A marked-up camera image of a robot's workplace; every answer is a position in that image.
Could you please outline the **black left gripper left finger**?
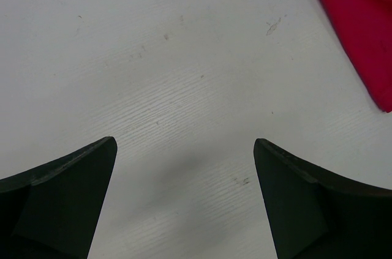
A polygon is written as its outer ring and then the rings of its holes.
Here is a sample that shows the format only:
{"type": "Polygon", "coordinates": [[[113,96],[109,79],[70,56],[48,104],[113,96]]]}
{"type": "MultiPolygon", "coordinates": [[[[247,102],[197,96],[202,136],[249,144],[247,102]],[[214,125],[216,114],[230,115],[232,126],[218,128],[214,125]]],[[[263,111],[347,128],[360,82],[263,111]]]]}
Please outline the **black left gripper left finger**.
{"type": "Polygon", "coordinates": [[[117,149],[104,137],[2,179],[1,258],[87,258],[117,149]]]}

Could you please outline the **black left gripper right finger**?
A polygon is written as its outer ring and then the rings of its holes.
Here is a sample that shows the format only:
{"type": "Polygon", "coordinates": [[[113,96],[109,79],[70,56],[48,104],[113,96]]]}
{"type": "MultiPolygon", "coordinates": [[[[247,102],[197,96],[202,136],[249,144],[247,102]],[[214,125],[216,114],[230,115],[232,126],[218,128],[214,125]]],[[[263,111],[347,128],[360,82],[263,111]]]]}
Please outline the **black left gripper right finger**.
{"type": "Polygon", "coordinates": [[[278,258],[390,258],[391,190],[260,138],[254,159],[278,258]]]}

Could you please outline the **red t-shirt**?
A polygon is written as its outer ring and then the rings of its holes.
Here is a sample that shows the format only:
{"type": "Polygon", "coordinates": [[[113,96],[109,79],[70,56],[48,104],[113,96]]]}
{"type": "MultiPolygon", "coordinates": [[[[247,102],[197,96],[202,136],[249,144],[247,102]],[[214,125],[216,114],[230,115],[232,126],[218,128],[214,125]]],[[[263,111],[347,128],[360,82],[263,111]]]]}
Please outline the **red t-shirt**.
{"type": "Polygon", "coordinates": [[[375,104],[391,112],[391,0],[319,0],[375,104]]]}

